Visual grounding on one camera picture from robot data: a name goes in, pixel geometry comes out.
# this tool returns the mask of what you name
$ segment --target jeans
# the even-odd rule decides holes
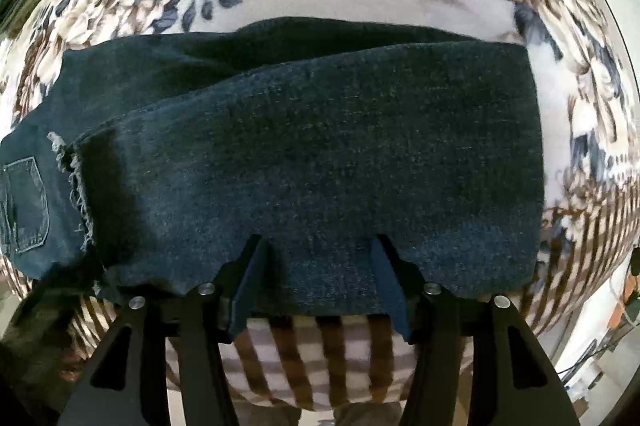
[[[0,145],[4,164],[25,157],[42,181],[29,211],[4,201],[3,250],[38,278],[90,245],[106,291],[185,293],[258,232],[272,257],[255,311],[369,314],[377,233],[465,295],[520,286],[538,250],[526,50],[430,28],[284,19],[70,52]]]

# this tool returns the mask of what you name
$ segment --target metal screw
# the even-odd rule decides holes
[[[198,294],[200,294],[201,296],[209,296],[210,294],[213,294],[215,291],[216,291],[216,287],[211,282],[203,283],[198,287]]]
[[[129,300],[129,308],[137,311],[145,306],[146,300],[142,296],[135,296]]]
[[[511,307],[511,301],[507,296],[496,296],[494,298],[494,304],[499,309],[508,309]]]
[[[424,284],[424,291],[431,296],[437,296],[442,292],[442,287],[437,283],[428,282]]]

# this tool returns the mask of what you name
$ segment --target tablecloth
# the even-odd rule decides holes
[[[0,135],[46,96],[66,49],[132,34],[226,32],[280,16],[424,25],[527,47],[546,209],[535,272],[510,297],[535,333],[593,294],[638,242],[638,91],[603,0],[43,0],[20,35],[0,44]],[[6,259],[0,266],[27,294],[30,281]],[[84,356],[115,315],[108,301],[84,300],[72,326]],[[312,410],[398,400],[415,367],[413,348],[386,316],[251,319],[221,352],[229,384],[249,401]],[[175,366],[171,349],[169,358]]]

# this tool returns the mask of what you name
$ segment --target jeans pocket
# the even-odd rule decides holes
[[[35,158],[5,165],[0,176],[2,252],[20,254],[41,246],[49,232],[49,209]]]

